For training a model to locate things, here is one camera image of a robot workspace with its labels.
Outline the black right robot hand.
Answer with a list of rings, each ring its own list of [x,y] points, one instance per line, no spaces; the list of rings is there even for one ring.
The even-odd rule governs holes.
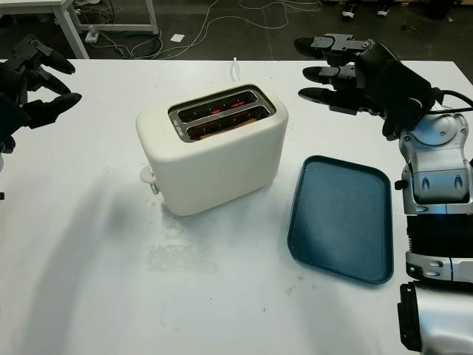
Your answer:
[[[338,33],[302,37],[293,44],[301,54],[327,62],[326,67],[304,68],[303,76],[331,86],[303,88],[298,92],[301,98],[335,112],[380,116],[384,119],[382,134],[391,141],[417,126],[423,104],[417,95],[404,92],[402,81],[413,75],[383,44]]]

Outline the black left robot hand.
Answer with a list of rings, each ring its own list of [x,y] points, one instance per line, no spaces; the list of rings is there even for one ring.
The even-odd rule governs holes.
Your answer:
[[[36,129],[56,122],[58,116],[82,98],[44,67],[71,75],[73,64],[33,35],[25,36],[1,63],[1,153],[13,153],[13,134],[22,127]],[[46,88],[58,95],[50,102],[30,101],[29,92]]]

